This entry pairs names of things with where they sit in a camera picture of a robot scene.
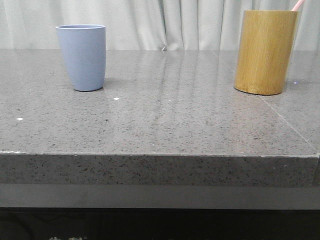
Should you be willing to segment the pink chopstick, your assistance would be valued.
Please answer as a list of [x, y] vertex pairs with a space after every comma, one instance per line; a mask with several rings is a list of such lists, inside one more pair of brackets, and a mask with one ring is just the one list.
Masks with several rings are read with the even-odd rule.
[[291, 9], [291, 11], [296, 12], [298, 11], [298, 9], [303, 5], [303, 3], [305, 2], [305, 0], [298, 0], [295, 5], [293, 6], [293, 8]]

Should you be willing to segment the blue plastic cup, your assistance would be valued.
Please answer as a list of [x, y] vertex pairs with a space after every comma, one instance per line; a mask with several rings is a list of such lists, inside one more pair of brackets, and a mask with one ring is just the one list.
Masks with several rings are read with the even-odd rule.
[[71, 84], [76, 91], [96, 91], [106, 74], [106, 27], [98, 24], [60, 25], [59, 46]]

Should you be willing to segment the bamboo wooden cup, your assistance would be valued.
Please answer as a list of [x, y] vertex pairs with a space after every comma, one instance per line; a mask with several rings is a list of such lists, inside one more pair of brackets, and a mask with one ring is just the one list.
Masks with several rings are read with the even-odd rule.
[[236, 90], [264, 96], [283, 91], [297, 19], [297, 11], [244, 11], [234, 80]]

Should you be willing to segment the white curtain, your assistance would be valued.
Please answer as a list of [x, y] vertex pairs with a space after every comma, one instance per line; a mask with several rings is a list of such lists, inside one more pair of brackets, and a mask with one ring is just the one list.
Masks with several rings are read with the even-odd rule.
[[234, 51], [245, 10], [294, 0], [3, 0], [3, 49], [56, 49], [60, 25], [104, 25], [109, 50]]

